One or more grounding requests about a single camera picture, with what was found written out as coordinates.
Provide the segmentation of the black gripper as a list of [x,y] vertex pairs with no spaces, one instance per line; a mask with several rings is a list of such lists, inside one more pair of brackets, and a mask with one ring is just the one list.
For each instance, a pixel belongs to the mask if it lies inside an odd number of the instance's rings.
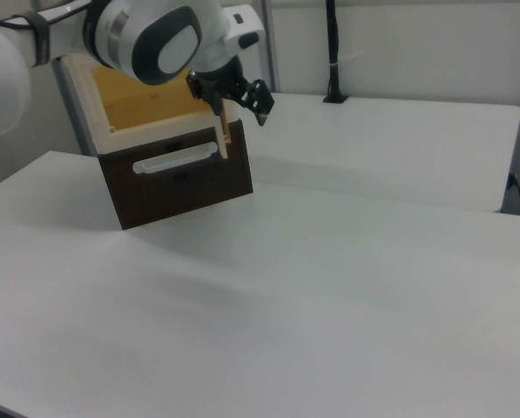
[[207,103],[218,117],[224,112],[224,105],[223,98],[215,88],[237,86],[233,94],[236,103],[249,110],[255,116],[259,126],[266,123],[274,107],[274,97],[263,80],[246,81],[243,65],[238,56],[232,57],[214,71],[190,71],[186,76],[186,83],[192,96]]

